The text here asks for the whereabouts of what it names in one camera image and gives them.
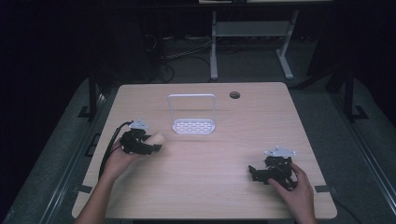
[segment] table top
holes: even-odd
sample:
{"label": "table top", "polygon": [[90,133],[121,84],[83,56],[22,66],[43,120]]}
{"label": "table top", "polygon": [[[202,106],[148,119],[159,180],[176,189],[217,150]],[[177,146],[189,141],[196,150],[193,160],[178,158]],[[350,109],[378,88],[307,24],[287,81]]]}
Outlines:
{"label": "table top", "polygon": [[[240,98],[233,99],[230,92]],[[211,134],[177,134],[172,129],[170,94],[210,93],[216,97]],[[199,111],[189,100],[174,111]],[[293,161],[311,185],[326,185],[289,91],[283,83],[149,84],[120,87],[92,157],[83,186],[94,187],[106,147],[125,121],[142,119],[148,134],[159,132],[159,152],[134,162],[116,182],[107,217],[174,219],[273,219],[291,217],[271,186],[253,182],[248,166],[264,169],[264,151],[276,146],[297,152]],[[333,218],[329,192],[315,192],[317,218]],[[90,194],[79,192],[76,217]]]}

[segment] grommet hole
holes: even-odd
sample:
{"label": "grommet hole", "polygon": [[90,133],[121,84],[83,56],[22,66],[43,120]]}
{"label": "grommet hole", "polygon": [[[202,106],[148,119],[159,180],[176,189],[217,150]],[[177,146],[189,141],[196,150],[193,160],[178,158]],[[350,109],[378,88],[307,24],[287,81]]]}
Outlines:
{"label": "grommet hole", "polygon": [[230,92],[230,97],[233,99],[239,99],[239,97],[241,97],[241,94],[237,91],[232,91]]}

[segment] human hand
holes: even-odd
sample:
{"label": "human hand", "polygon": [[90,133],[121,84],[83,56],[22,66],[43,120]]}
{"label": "human hand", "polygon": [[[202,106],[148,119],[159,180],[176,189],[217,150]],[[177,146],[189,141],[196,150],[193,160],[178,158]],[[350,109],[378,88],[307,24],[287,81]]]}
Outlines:
{"label": "human hand", "polygon": [[291,169],[297,176],[297,187],[288,191],[274,179],[269,179],[269,184],[275,188],[288,206],[291,214],[299,224],[317,223],[315,218],[314,191],[309,184],[306,173],[296,164],[290,164]]}
{"label": "human hand", "polygon": [[143,157],[143,155],[141,154],[125,153],[121,149],[120,139],[118,139],[111,147],[110,156],[107,159],[102,177],[105,176],[115,181],[120,175],[122,175],[126,171],[126,169],[133,161],[141,157]]}

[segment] transparent tray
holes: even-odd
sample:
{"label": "transparent tray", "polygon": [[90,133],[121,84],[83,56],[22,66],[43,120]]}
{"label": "transparent tray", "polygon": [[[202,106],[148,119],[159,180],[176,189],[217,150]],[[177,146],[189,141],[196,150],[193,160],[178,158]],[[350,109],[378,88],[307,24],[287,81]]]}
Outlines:
{"label": "transparent tray", "polygon": [[[212,100],[210,109],[210,119],[202,118],[180,118],[175,119],[175,111],[172,102],[175,98],[183,97],[185,99],[193,100],[196,97],[206,97]],[[172,128],[176,133],[192,133],[192,134],[210,134],[215,128],[215,112],[216,112],[216,98],[213,94],[171,94],[168,96],[169,111],[171,113]]]}

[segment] wire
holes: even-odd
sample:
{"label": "wire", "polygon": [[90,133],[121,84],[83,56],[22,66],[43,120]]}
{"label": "wire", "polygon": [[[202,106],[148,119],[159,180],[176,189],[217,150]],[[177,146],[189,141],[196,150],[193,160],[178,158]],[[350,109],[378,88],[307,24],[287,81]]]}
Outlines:
{"label": "wire", "polygon": [[150,49],[147,49],[148,52],[151,52],[155,47],[157,47],[157,38],[155,38],[154,35],[145,35],[145,37],[151,37],[154,40],[153,46]]}
{"label": "wire", "polygon": [[113,153],[115,150],[119,149],[121,146],[114,148],[112,151],[110,151],[110,153],[108,153],[108,156],[111,155],[111,153]]}
{"label": "wire", "polygon": [[208,47],[210,47],[211,43],[212,43],[212,41],[209,40],[206,43],[204,43],[203,45],[198,46],[196,48],[188,49],[188,50],[183,51],[181,53],[170,55],[170,56],[164,56],[164,57],[162,56],[161,59],[163,59],[163,60],[173,60],[173,59],[180,58],[180,57],[183,57],[183,56],[187,56],[187,55],[190,55],[190,54],[193,54],[193,53],[197,53],[197,52],[202,51],[204,49],[208,49]]}
{"label": "wire", "polygon": [[219,39],[217,42],[219,42],[219,48],[217,49],[218,54],[235,54],[242,51],[243,48],[240,44],[237,44],[230,40],[220,41]]}
{"label": "wire", "polygon": [[160,71],[160,76],[159,76],[159,79],[162,83],[169,83],[175,76],[175,69],[168,63],[163,63],[160,65],[163,65],[165,67],[166,72],[168,72],[169,70],[171,71],[171,77],[169,77],[168,79],[165,79],[165,75],[162,71]]}
{"label": "wire", "polygon": [[[198,59],[198,60],[206,63],[209,66],[209,68],[210,68],[210,63],[207,60],[205,60],[205,59],[203,59],[201,57],[198,57],[198,56],[183,56],[183,57],[175,58],[175,59],[172,59],[172,60],[167,60],[167,62],[172,62],[172,61],[180,60],[180,59]],[[172,68],[172,66],[170,66],[168,64],[166,64],[166,65],[168,66],[168,68],[170,68],[172,70],[172,77],[169,78],[167,81],[163,80],[163,83],[168,83],[175,76],[175,70]]]}
{"label": "wire", "polygon": [[116,129],[116,131],[114,132],[113,136],[111,137],[111,140],[110,140],[110,142],[108,143],[108,146],[107,146],[105,155],[104,155],[103,158],[102,158],[102,163],[100,164],[98,179],[100,179],[100,177],[102,176],[103,171],[105,170],[105,165],[106,165],[106,162],[107,162],[108,158],[110,157],[110,154],[111,154],[114,150],[117,149],[117,148],[115,148],[113,151],[110,151],[111,148],[113,147],[114,142],[116,141],[117,136],[118,136],[119,133],[120,133],[121,128],[122,128],[123,126],[125,126],[125,125],[130,125],[130,124],[132,124],[132,122],[133,122],[133,121],[131,121],[131,122],[124,122],[123,124],[121,124],[121,126],[120,126],[119,128]]}
{"label": "wire", "polygon": [[355,214],[353,214],[352,211],[350,211],[345,205],[343,205],[342,203],[338,202],[336,199],[332,198],[332,200],[340,207],[342,207],[346,212],[348,212],[357,223],[361,224],[362,222],[358,219],[357,216],[355,216]]}
{"label": "wire", "polygon": [[185,40],[189,40],[191,42],[195,42],[195,43],[202,43],[205,42],[207,40],[211,40],[210,37],[208,36],[202,36],[202,37],[195,37],[195,36],[186,36],[184,37]]}

